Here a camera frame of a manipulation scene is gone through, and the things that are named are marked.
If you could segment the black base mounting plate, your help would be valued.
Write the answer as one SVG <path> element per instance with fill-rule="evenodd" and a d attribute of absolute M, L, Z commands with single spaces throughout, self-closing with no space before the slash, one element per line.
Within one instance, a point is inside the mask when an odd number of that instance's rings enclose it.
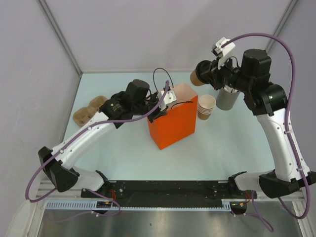
<path fill-rule="evenodd" d="M 141 202 L 153 204 L 215 202 L 223 199 L 245 200 L 252 191 L 241 191 L 228 181 L 108 181 L 97 193 L 111 197 L 111 190 L 116 194 L 118 203 L 137 204 Z"/>

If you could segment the grey straw holder tube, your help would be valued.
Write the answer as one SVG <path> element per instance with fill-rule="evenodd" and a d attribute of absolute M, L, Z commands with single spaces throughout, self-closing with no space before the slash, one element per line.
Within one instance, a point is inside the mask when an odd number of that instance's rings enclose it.
<path fill-rule="evenodd" d="M 223 111 L 228 111 L 233 108 L 240 92 L 227 92 L 225 89 L 220 89 L 217 98 L 216 106 Z"/>

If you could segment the single black cup lid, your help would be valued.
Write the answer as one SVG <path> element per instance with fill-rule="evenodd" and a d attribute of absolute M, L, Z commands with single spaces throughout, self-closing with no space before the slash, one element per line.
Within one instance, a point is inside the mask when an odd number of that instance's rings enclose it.
<path fill-rule="evenodd" d="M 213 85 L 211 68 L 212 62 L 209 60 L 203 60 L 197 64 L 195 72 L 196 77 L 200 83 Z"/>

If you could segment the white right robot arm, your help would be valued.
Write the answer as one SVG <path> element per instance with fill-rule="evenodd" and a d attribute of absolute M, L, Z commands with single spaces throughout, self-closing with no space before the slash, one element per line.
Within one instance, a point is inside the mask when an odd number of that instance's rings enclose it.
<path fill-rule="evenodd" d="M 285 118 L 289 100 L 284 89 L 269 81 L 271 58 L 261 49 L 244 52 L 241 66 L 234 67 L 231 57 L 203 60 L 196 66 L 198 80 L 215 90 L 228 86 L 244 94 L 248 109 L 260 123 L 271 149 L 275 168 L 263 174 L 240 172 L 231 177 L 228 193 L 239 198 L 245 190 L 262 191 L 269 198 L 283 197 L 316 182 L 295 143 L 290 119 Z"/>

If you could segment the orange paper bag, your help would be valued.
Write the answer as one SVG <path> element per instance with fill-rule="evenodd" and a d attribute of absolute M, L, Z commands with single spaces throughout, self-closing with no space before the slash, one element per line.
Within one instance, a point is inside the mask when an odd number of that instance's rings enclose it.
<path fill-rule="evenodd" d="M 195 133 L 198 94 L 186 83 L 171 85 L 177 100 L 163 115 L 154 121 L 148 121 L 149 133 L 160 150 Z"/>

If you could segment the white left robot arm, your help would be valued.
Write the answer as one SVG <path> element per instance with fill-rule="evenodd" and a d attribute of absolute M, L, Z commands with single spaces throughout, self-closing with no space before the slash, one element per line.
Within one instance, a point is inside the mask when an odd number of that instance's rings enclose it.
<path fill-rule="evenodd" d="M 108 194 L 109 185 L 100 171 L 75 167 L 77 160 L 105 134 L 117 130 L 124 123 L 141 120 L 161 112 L 161 104 L 170 91 L 169 81 L 160 92 L 148 94 L 147 82 L 135 79 L 126 90 L 116 93 L 101 105 L 92 118 L 65 142 L 53 149 L 43 147 L 39 158 L 43 171 L 55 189 L 62 193 L 74 186 L 90 189 L 98 197 Z"/>

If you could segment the single brown paper cup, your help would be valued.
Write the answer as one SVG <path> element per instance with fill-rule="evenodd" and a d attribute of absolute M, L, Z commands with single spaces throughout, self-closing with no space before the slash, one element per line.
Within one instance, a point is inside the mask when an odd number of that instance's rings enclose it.
<path fill-rule="evenodd" d="M 196 70 L 193 70 L 190 75 L 190 81 L 194 86 L 202 86 L 204 83 L 199 80 Z"/>

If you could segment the brown pulp cup carrier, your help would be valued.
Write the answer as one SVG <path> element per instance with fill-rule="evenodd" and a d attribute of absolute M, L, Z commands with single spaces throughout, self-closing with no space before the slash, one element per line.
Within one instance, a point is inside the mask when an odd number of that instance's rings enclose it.
<path fill-rule="evenodd" d="M 105 96 L 97 96 L 94 99 L 92 99 L 88 106 L 82 107 L 79 110 L 77 110 L 73 114 L 73 121 L 76 125 L 79 127 L 83 127 L 85 124 L 87 124 L 92 117 L 96 114 L 96 112 L 99 110 L 99 108 L 107 101 L 107 98 Z"/>

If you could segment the stacked brown paper cups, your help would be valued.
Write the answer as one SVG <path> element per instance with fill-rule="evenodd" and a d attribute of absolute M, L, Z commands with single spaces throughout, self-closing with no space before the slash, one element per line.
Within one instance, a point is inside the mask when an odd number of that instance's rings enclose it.
<path fill-rule="evenodd" d="M 209 119 L 216 106 L 216 99 L 209 94 L 205 94 L 198 99 L 197 116 L 201 120 Z"/>

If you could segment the aluminium frame rail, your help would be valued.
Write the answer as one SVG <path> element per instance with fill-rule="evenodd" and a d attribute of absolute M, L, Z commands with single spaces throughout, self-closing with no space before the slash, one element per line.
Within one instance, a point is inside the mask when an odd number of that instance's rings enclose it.
<path fill-rule="evenodd" d="M 49 180 L 41 181 L 37 194 L 36 194 L 36 198 L 42 197 L 43 195 L 47 194 L 52 189 L 54 189 L 54 186 Z M 74 189 L 65 191 L 63 193 L 54 191 L 48 196 L 48 198 L 79 198 L 80 195 L 81 195 L 81 189 L 74 188 Z"/>

